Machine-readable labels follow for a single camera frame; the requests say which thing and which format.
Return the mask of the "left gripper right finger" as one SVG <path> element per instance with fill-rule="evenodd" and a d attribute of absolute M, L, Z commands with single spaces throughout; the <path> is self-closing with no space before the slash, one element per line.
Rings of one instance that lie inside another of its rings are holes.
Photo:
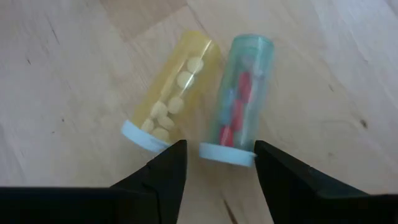
<path fill-rule="evenodd" d="M 265 141 L 254 145 L 255 166 L 275 224 L 364 224 L 351 199 L 367 193 L 341 182 Z"/>

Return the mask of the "yellow pill bottle white tablets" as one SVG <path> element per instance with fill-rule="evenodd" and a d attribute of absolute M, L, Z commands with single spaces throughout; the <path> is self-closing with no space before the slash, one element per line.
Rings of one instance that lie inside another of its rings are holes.
<path fill-rule="evenodd" d="M 133 143 L 161 152 L 184 139 L 182 122 L 220 72 L 218 45 L 199 31 L 184 32 L 121 133 Z"/>

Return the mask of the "teal pill bottle red capsules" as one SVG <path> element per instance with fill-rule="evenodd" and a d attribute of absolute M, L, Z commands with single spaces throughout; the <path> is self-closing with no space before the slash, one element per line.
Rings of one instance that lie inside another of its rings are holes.
<path fill-rule="evenodd" d="M 252 166 L 259 113 L 273 56 L 273 42 L 262 35 L 242 34 L 233 39 L 209 135 L 199 145 L 200 157 Z"/>

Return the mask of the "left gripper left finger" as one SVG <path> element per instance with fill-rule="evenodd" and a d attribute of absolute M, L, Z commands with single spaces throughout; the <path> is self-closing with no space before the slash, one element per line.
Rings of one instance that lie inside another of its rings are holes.
<path fill-rule="evenodd" d="M 187 142 L 179 140 L 112 187 L 127 195 L 118 224 L 176 224 L 187 179 Z"/>

